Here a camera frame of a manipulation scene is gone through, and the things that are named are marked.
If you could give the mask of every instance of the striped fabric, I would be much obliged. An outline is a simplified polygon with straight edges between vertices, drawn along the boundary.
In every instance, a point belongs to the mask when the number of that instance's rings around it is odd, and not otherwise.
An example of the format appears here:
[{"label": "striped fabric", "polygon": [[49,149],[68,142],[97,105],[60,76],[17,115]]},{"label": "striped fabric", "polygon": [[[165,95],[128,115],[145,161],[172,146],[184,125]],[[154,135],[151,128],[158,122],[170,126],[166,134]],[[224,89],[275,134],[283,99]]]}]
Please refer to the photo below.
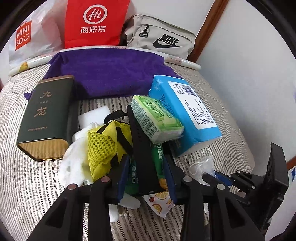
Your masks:
[{"label": "striped fabric", "polygon": [[[251,172],[253,156],[216,92],[197,71],[166,65],[190,82],[222,131],[223,138],[211,145],[216,170],[225,174],[236,170]],[[48,68],[49,65],[43,65],[12,77],[0,93],[0,219],[16,241],[28,238],[64,190],[58,183],[60,161],[36,162],[16,148],[18,129],[27,104],[23,93],[32,91]],[[81,101],[78,113],[103,105],[112,112],[126,111],[130,102],[131,97]],[[123,117],[122,121],[128,122],[128,118]],[[188,166],[208,154],[207,149],[202,149],[175,161],[188,174]],[[183,207],[174,207],[163,219],[142,198],[140,201],[141,207],[137,210],[119,206],[119,221],[111,224],[113,240],[179,240]],[[84,210],[83,240],[87,240],[87,216],[88,205]]]}]

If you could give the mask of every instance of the chinese characters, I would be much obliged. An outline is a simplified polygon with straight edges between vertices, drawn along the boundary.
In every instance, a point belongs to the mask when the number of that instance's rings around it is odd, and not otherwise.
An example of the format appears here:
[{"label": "chinese characters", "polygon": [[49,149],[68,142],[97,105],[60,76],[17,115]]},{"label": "chinese characters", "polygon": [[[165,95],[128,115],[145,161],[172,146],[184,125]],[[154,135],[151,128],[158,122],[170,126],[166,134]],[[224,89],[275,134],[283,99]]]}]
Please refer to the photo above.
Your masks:
[{"label": "chinese characters", "polygon": [[131,183],[139,183],[138,177],[136,176],[136,166],[133,166],[133,172],[131,173],[132,179]]},{"label": "chinese characters", "polygon": [[163,152],[162,152],[162,147],[160,144],[157,145],[157,153],[158,153],[158,157],[160,160],[163,159]]},{"label": "chinese characters", "polygon": [[40,98],[43,98],[43,97],[50,97],[52,96],[52,93],[50,91],[46,91],[45,93],[43,93],[43,96],[41,96]]},{"label": "chinese characters", "polygon": [[90,26],[90,27],[81,27],[80,34],[87,34],[87,33],[101,33],[106,31],[106,26]]},{"label": "chinese characters", "polygon": [[37,114],[34,115],[34,117],[36,117],[38,115],[45,115],[46,114],[46,109],[47,109],[47,107],[44,106],[44,107],[41,107],[40,109],[36,110],[37,111]]},{"label": "chinese characters", "polygon": [[[40,96],[40,98],[43,98],[43,97],[50,97],[52,96],[52,93],[50,91],[46,91],[43,93],[43,96]],[[46,100],[46,101],[41,101],[39,104],[42,104],[42,103],[48,103],[50,102],[50,100]],[[34,117],[38,116],[38,115],[45,115],[46,114],[46,109],[47,107],[44,106],[44,107],[40,107],[40,109],[36,110],[37,111],[37,114],[34,115]]]}]

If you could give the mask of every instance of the wooden trim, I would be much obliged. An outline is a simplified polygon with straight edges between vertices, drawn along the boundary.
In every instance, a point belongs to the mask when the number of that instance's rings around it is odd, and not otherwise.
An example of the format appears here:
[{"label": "wooden trim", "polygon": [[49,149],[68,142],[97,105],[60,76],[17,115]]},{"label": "wooden trim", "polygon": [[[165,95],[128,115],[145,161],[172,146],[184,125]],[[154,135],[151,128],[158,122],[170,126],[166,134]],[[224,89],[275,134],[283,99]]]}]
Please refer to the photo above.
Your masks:
[{"label": "wooden trim", "polygon": [[290,161],[287,162],[288,171],[296,166],[296,156],[294,156]]},{"label": "wooden trim", "polygon": [[205,45],[211,37],[228,2],[229,0],[215,0],[213,3],[213,6],[206,17],[205,22],[195,39],[194,49],[187,58],[189,61],[196,63],[198,57],[202,53]]}]

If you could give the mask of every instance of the purple towel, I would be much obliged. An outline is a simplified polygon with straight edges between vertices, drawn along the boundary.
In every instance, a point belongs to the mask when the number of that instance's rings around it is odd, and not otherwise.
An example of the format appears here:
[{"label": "purple towel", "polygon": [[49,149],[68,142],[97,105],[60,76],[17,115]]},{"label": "purple towel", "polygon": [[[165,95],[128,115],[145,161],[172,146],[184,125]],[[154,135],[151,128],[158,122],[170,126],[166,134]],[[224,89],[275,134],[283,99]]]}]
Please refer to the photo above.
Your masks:
[{"label": "purple towel", "polygon": [[131,49],[71,50],[57,53],[49,63],[44,79],[74,75],[78,100],[147,95],[154,75],[181,78],[164,65],[163,57]]}]

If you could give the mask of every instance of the nike logo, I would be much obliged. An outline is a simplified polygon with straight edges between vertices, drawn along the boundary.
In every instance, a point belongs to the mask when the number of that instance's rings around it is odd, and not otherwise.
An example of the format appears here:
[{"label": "nike logo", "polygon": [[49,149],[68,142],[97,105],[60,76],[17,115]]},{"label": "nike logo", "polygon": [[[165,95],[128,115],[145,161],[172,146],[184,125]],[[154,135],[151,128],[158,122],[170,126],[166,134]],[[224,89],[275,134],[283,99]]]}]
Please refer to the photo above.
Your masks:
[{"label": "nike logo", "polygon": [[176,46],[176,44],[179,42],[179,39],[176,39],[172,36],[164,34],[161,38],[157,39],[153,43],[153,47],[157,49],[162,48],[179,48],[182,46]]}]

